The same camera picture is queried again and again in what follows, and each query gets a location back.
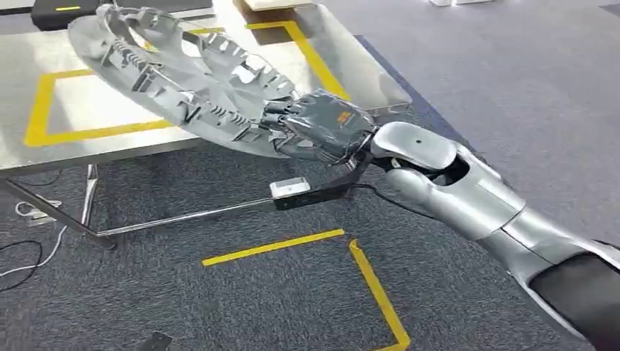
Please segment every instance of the gray carpet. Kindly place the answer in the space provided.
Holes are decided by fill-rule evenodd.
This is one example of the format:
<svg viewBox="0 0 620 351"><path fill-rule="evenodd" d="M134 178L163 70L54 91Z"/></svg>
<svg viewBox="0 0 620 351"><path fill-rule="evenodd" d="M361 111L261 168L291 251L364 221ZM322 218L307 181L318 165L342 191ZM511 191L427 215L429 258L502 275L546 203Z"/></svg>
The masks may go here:
<svg viewBox="0 0 620 351"><path fill-rule="evenodd" d="M620 243L619 0L317 0L528 202Z"/></svg>
<svg viewBox="0 0 620 351"><path fill-rule="evenodd" d="M458 137L424 101L397 118ZM205 144L100 166L93 222L141 222L266 196L268 184L341 170L274 161ZM373 182L378 170L368 172ZM49 177L38 175L35 178ZM40 193L79 214L84 170L67 170ZM379 183L379 187L389 191ZM28 229L0 195L6 235L53 245L51 225ZM342 227L345 237L211 267L201 259ZM561 338L529 308L509 277L446 227L363 190L290 212L197 220L121 237L114 252L69 233L49 266L0 295L4 350L122 350L162 331L183 350L375 350L395 343L351 258L358 238L405 329L411 350L589 350ZM0 255L28 264L34 250Z"/></svg>

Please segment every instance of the table leg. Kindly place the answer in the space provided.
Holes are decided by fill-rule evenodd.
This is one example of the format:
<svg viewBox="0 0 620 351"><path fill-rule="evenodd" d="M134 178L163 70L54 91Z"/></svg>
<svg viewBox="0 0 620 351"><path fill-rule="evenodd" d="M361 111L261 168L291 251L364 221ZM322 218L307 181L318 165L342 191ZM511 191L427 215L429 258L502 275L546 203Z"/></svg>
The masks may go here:
<svg viewBox="0 0 620 351"><path fill-rule="evenodd" d="M37 196L33 192L30 192L20 184L11 181L10 179L4 178L0 179L0 187L5 189L11 195L14 195L21 200L24 200L34 207L41 210L41 212L47 214L50 217L55 218L60 223L65 224L67 227L78 231L79 233L85 233L86 237L91 240L96 241L97 243L106 246L108 249L114 249L116 247L116 243L111 241L109 238L101 238L97 236L91 228L85 226L84 224L76 221L73 217L64 213L63 211L57 209L53 205L51 205L48 201Z"/></svg>
<svg viewBox="0 0 620 351"><path fill-rule="evenodd" d="M82 206L82 224L89 226L91 223L91 209L97 190L97 181L99 173L97 172L97 164L88 165L88 173L86 175L86 193L84 194L84 204Z"/></svg>
<svg viewBox="0 0 620 351"><path fill-rule="evenodd" d="M170 218L165 218L165 219L157 219L155 221L150 221L146 223L140 223L140 224L128 225L126 227L103 230L101 232L98 232L97 235L100 237L103 237L103 236L109 236L109 235L117 235L121 233L129 233L129 232L134 232L136 230L157 227L157 226L164 225L164 224L182 222L188 219L218 216L221 214L229 214L235 211L245 211L245 210L249 210L252 208L259 208L263 206L266 208L269 208L270 211L275 210L275 208L273 207L273 199L270 197L267 197L265 199L249 201L247 203L238 203L237 205L219 208L216 210L194 212L193 214L181 214L180 216L175 216L175 217L170 217Z"/></svg>

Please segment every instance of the stainless steel tabletop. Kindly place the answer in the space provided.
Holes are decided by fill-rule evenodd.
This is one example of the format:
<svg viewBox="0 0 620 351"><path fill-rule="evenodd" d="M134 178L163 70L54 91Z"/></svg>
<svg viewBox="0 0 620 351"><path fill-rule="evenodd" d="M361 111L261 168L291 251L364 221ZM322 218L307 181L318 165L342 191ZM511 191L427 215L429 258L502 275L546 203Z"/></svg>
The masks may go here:
<svg viewBox="0 0 620 351"><path fill-rule="evenodd" d="M326 88L367 109L410 101L324 6L251 12L232 0L213 4L215 16L187 30L223 28L302 93ZM87 71L66 31L0 36L0 48L0 177L205 143Z"/></svg>

